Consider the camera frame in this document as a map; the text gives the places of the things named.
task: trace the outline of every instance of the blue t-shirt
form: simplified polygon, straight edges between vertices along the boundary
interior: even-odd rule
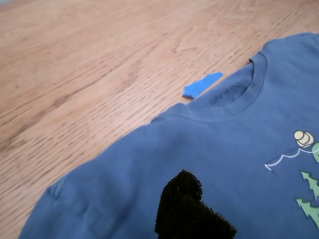
[[[236,239],[318,239],[319,35],[268,42],[208,93],[62,177],[20,239],[156,239],[161,192],[183,169]]]

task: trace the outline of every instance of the wooden table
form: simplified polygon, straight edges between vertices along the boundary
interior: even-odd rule
[[[269,39],[319,31],[316,0],[17,0],[0,5],[0,238],[44,188]]]

